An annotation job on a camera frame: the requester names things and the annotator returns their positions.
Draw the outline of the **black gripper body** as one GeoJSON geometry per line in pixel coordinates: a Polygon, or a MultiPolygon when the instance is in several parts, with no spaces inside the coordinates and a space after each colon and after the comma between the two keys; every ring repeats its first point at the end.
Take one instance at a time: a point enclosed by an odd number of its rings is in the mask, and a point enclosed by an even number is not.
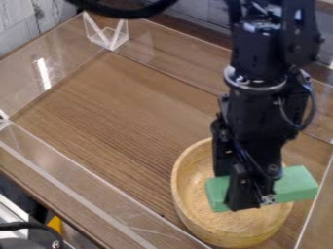
{"type": "Polygon", "coordinates": [[[212,125],[229,130],[234,163],[253,163],[264,170],[277,171],[277,181],[281,180],[282,148],[309,126],[315,111],[309,84],[292,83],[265,94],[233,89],[220,99],[220,112],[212,125]]]}

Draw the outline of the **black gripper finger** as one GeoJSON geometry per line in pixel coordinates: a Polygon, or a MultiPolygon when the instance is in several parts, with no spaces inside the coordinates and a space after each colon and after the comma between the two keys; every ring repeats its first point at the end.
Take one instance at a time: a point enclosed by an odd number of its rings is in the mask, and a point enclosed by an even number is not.
{"type": "Polygon", "coordinates": [[[213,163],[214,176],[228,176],[230,174],[232,165],[236,162],[234,144],[230,138],[229,130],[212,125],[213,133],[213,163]]]}
{"type": "Polygon", "coordinates": [[[232,211],[260,208],[270,202],[277,171],[264,170],[253,163],[228,163],[222,175],[228,178],[224,203],[232,211]]]}

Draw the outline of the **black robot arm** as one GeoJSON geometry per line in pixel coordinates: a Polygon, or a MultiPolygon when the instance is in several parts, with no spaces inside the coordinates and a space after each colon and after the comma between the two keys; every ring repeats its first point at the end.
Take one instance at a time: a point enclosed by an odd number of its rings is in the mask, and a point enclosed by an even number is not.
{"type": "Polygon", "coordinates": [[[315,0],[225,0],[232,57],[224,69],[229,93],[212,123],[214,177],[206,195],[214,211],[280,202],[282,148],[316,113],[311,75],[324,37],[315,0]]]}

